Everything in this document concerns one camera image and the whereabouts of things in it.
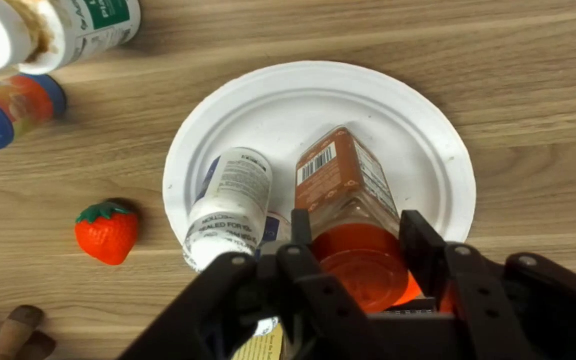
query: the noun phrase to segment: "green label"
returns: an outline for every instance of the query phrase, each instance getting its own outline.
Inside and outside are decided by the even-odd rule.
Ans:
[[[126,0],[84,0],[94,29],[101,29],[130,20]]]

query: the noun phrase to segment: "barcode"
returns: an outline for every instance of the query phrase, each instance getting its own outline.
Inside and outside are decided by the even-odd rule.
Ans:
[[[317,173],[323,166],[328,164],[330,160],[333,160],[337,156],[337,150],[335,148],[335,143],[331,142],[330,145],[326,146],[322,151],[320,151],[312,160],[308,161],[304,166],[297,170],[297,185],[304,182],[314,173]]]

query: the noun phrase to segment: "green strawberry leaves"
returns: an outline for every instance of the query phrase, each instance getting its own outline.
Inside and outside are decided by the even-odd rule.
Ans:
[[[110,220],[113,213],[130,214],[131,211],[116,202],[105,201],[90,205],[87,209],[83,210],[77,217],[76,223],[87,221],[89,224],[92,224],[99,217]]]

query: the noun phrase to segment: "brown label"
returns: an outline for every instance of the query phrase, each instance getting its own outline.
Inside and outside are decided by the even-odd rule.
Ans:
[[[327,133],[299,159],[295,181],[295,207],[309,212],[356,191],[362,174],[354,137],[345,127]]]

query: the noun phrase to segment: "white bottle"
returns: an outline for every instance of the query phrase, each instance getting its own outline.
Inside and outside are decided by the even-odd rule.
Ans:
[[[132,39],[138,0],[0,0],[0,69],[42,75]]]
[[[253,255],[265,224],[270,186],[268,161],[256,151],[236,147],[217,157],[190,209],[183,258],[203,271],[219,255]]]

